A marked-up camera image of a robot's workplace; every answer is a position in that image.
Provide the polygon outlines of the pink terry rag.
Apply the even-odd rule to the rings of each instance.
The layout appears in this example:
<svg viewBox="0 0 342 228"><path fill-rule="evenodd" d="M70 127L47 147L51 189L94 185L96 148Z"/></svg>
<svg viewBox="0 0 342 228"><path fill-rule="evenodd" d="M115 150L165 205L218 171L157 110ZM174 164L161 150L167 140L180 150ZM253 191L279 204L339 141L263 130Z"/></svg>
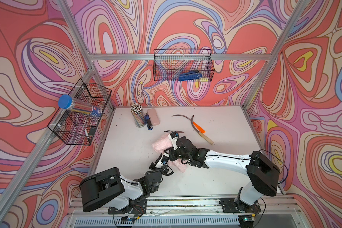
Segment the pink terry rag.
<svg viewBox="0 0 342 228"><path fill-rule="evenodd" d="M156 153L164 154L164 151L166 149L173 147L172 141L168 137L169 134L170 132L164 133L159 140L152 144L152 148ZM185 171L187 170L186 164L182 164L181 159L177 159L175 161L169 160L168 165L172 168L177 167L182 173L185 173Z"/></svg>

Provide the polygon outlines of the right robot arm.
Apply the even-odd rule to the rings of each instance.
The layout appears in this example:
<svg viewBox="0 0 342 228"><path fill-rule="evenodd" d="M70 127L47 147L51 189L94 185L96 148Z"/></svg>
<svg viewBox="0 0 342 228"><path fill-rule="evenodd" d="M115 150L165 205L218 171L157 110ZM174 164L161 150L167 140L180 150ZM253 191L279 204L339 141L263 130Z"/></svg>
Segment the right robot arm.
<svg viewBox="0 0 342 228"><path fill-rule="evenodd" d="M250 155L224 154L197 148L184 136L164 152L170 161L180 159L197 168L220 168L246 175L249 182L238 192L237 204L251 206L263 196L277 195L280 170L260 151L253 151Z"/></svg>

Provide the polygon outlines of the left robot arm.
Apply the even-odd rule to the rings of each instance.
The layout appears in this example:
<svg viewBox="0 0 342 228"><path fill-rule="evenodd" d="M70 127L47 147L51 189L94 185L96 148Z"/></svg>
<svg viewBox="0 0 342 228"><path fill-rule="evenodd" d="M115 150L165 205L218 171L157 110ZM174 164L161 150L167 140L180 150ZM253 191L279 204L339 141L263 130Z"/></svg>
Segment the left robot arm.
<svg viewBox="0 0 342 228"><path fill-rule="evenodd" d="M124 210L157 192L163 177L173 174L167 164L157 168L152 163L150 170L136 180L122 176L117 167L88 176L79 184L83 212L95 211L103 206Z"/></svg>

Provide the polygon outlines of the pink eraser block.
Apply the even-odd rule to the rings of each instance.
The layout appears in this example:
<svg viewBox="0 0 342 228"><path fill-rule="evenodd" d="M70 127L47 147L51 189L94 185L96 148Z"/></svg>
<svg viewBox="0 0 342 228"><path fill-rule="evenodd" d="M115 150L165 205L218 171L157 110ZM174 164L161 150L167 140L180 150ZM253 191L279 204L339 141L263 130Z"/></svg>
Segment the pink eraser block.
<svg viewBox="0 0 342 228"><path fill-rule="evenodd" d="M152 126L157 126L160 124L160 119L157 115L156 109L155 108L151 108L147 110L147 114L150 118L151 124Z"/></svg>

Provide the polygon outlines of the blue black stapler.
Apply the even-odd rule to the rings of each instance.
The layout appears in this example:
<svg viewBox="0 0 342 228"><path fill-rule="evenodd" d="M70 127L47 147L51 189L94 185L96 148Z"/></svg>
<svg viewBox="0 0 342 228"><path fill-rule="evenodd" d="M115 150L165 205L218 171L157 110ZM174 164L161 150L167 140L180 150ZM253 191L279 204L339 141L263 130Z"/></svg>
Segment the blue black stapler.
<svg viewBox="0 0 342 228"><path fill-rule="evenodd" d="M152 130L153 129L153 125L152 125L152 122L151 122L151 119L150 119L149 115L148 114L144 114L144 118L145 118L148 130Z"/></svg>

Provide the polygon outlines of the pencil cup on table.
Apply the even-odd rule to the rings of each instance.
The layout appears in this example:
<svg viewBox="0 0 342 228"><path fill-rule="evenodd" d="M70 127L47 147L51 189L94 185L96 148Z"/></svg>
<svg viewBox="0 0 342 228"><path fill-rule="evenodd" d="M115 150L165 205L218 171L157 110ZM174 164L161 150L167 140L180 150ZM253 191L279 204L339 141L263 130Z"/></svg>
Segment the pencil cup on table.
<svg viewBox="0 0 342 228"><path fill-rule="evenodd" d="M143 108L139 103L135 103L130 108L131 114L134 117L135 125L139 128L146 125L146 120L143 114Z"/></svg>

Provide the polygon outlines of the blue tool in basket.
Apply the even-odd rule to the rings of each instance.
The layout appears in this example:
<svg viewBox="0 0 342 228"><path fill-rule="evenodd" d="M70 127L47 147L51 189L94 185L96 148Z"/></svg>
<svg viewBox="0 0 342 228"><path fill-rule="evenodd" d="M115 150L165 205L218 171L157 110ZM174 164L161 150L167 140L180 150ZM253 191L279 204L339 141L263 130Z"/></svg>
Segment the blue tool in basket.
<svg viewBox="0 0 342 228"><path fill-rule="evenodd" d="M178 81L197 80L202 77L202 73L197 70L189 71L178 76Z"/></svg>

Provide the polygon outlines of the blue capped pencil tube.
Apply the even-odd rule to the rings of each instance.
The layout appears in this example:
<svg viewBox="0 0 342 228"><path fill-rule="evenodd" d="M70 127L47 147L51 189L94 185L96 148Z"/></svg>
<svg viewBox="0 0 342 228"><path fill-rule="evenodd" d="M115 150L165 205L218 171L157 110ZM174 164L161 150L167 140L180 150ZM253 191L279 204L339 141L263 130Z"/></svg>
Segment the blue capped pencil tube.
<svg viewBox="0 0 342 228"><path fill-rule="evenodd" d="M58 106L59 108L82 113L94 118L100 118L102 115L102 109L99 107L77 98L72 98L70 95L62 95L58 100Z"/></svg>

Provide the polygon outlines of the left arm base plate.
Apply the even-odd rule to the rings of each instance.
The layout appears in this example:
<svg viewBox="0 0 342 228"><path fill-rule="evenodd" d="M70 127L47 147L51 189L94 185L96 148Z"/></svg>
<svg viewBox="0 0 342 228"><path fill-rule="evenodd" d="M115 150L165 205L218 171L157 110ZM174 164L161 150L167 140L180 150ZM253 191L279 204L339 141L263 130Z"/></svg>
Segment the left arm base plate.
<svg viewBox="0 0 342 228"><path fill-rule="evenodd" d="M130 200L130 203L125 208L118 210L114 207L108 208L109 215L137 215L142 216L146 213L147 199Z"/></svg>

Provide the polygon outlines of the aluminium front rail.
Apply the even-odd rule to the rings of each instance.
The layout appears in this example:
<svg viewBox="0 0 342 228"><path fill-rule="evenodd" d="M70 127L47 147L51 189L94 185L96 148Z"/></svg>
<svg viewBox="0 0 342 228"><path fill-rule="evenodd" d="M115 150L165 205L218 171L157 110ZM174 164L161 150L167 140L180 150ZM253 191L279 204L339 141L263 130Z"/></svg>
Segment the aluminium front rail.
<svg viewBox="0 0 342 228"><path fill-rule="evenodd" d="M258 200L259 214L224 213L218 203L233 195L149 197L146 213L109 215L108 207L83 212L76 199L65 217L64 228L308 228L292 196L279 194Z"/></svg>

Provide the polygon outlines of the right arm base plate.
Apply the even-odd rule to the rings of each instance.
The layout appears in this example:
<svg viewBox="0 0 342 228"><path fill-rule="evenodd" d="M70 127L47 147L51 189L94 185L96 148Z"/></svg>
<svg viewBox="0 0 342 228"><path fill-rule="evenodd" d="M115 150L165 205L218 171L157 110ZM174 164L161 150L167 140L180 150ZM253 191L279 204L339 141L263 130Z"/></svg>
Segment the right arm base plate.
<svg viewBox="0 0 342 228"><path fill-rule="evenodd" d="M224 213L259 214L261 212L257 201L253 205L247 205L236 198L221 198L219 204Z"/></svg>

